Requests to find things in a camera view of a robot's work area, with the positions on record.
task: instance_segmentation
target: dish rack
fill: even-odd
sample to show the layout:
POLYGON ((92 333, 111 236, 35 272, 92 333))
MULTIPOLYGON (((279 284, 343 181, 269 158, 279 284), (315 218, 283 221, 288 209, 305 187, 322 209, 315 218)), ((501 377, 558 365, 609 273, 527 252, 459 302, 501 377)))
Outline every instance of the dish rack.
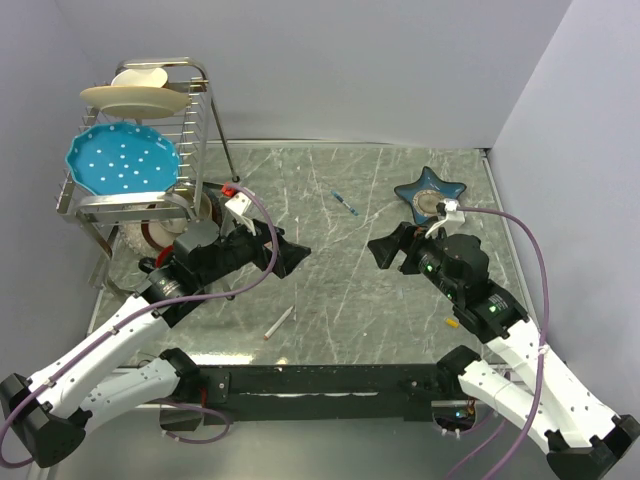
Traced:
MULTIPOLYGON (((231 159, 205 66, 189 57, 129 60, 120 62, 115 73, 117 75, 128 68, 166 68, 169 73, 166 88, 187 93, 191 97, 191 104, 183 111, 145 123, 175 144, 180 156, 177 183, 166 192, 94 195, 76 184, 71 173, 65 170, 65 178, 60 185, 61 192, 56 197, 57 212, 66 221, 78 224, 100 247, 100 257, 89 283, 93 286, 104 285, 120 298, 130 292, 121 289, 109 275, 118 226, 178 218, 193 220, 197 217, 196 212, 200 211, 202 199, 203 168, 211 114, 220 135, 231 178, 234 182, 240 180, 231 159), (198 75, 190 77, 187 71, 194 72, 194 69, 198 75), (193 200, 188 200, 189 196, 183 196, 181 192, 192 192, 193 200)), ((110 117, 95 107, 87 107, 79 130, 83 133, 96 124, 121 120, 110 117)))

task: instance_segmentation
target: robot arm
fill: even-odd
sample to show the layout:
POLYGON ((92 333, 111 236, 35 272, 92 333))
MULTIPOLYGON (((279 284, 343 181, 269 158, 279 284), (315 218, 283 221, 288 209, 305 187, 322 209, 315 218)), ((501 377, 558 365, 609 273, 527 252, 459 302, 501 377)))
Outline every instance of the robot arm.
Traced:
MULTIPOLYGON (((104 381, 144 342, 175 326, 202 301, 174 303, 142 314, 125 327, 124 318, 158 301, 198 294, 204 287, 248 263, 265 270, 272 255, 271 235, 265 224, 252 221, 221 236, 212 221, 192 222, 173 244, 173 252, 148 277, 104 325, 69 353, 30 378, 10 375, 0 383, 0 403, 5 418, 28 395, 47 385, 11 427, 36 463, 43 468, 70 455, 87 433, 136 406, 158 398, 180 398, 202 383, 199 368, 181 350, 170 349, 131 373, 104 381), (103 343, 90 351, 51 384, 62 365, 74 362, 96 339, 103 343)), ((288 243, 276 228, 278 256, 273 273, 284 278, 310 253, 307 247, 288 243)))
MULTIPOLYGON (((442 215, 454 215, 455 208, 440 208, 442 215)), ((470 235, 447 236, 440 228, 445 223, 446 218, 425 232, 403 222, 391 235, 372 240, 368 246, 382 269, 389 268, 395 255, 403 251, 406 259, 400 272, 425 275, 452 302, 460 323, 500 355, 533 391, 539 355, 537 327, 517 300, 489 278, 489 258, 480 249, 480 240, 470 235)), ((600 402, 548 346, 544 355, 541 403, 529 436, 547 455, 559 478, 602 478, 640 436, 640 425, 600 402)), ((462 392, 523 427, 532 395, 502 378, 475 352, 458 347, 438 366, 455 378, 462 392)))

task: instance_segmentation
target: white plate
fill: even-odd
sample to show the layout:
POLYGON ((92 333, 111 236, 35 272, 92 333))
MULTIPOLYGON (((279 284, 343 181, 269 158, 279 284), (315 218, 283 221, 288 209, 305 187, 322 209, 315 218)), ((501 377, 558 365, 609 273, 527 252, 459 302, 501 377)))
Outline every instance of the white plate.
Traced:
POLYGON ((107 85, 87 88, 80 98, 107 115, 122 118, 165 118, 191 103, 186 93, 167 88, 107 85))
POLYGON ((163 68, 131 68, 120 72, 111 85, 130 87, 164 87, 169 75, 163 68))

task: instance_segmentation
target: white cigarette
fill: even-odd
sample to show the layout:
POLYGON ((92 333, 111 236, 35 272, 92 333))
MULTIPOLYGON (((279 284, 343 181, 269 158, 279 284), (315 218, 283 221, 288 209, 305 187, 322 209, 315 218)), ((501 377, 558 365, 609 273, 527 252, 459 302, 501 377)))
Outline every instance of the white cigarette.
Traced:
POLYGON ((289 315, 291 315, 292 311, 293 311, 293 305, 291 305, 289 308, 287 308, 287 311, 282 314, 282 316, 278 319, 278 321, 276 323, 273 324, 273 327, 271 327, 269 330, 267 330, 267 333, 264 334, 264 339, 265 340, 269 340, 269 338, 271 338, 271 335, 273 335, 274 332, 278 328, 280 328, 280 325, 282 325, 284 323, 284 321, 287 319, 287 317, 289 315))

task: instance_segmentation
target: white wall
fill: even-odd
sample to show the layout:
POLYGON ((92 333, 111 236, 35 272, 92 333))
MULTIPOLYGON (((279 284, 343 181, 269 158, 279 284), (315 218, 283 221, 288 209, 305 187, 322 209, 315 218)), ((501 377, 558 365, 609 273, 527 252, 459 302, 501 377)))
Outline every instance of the white wall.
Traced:
MULTIPOLYGON (((0 15, 0 380, 46 366, 89 324, 90 243, 53 196, 83 111, 78 92, 94 80, 53 0, 12 2, 0 15)), ((17 443, 10 434, 11 461, 26 458, 17 443)))
POLYGON ((231 138, 489 147, 570 0, 56 0, 103 81, 208 65, 231 138))
MULTIPOLYGON (((575 0, 490 155, 505 209, 529 224, 545 254, 552 345, 603 401, 636 418, 638 25, 637 0, 575 0)), ((515 233, 540 305, 535 257, 515 233)), ((607 478, 637 478, 639 452, 607 478)))

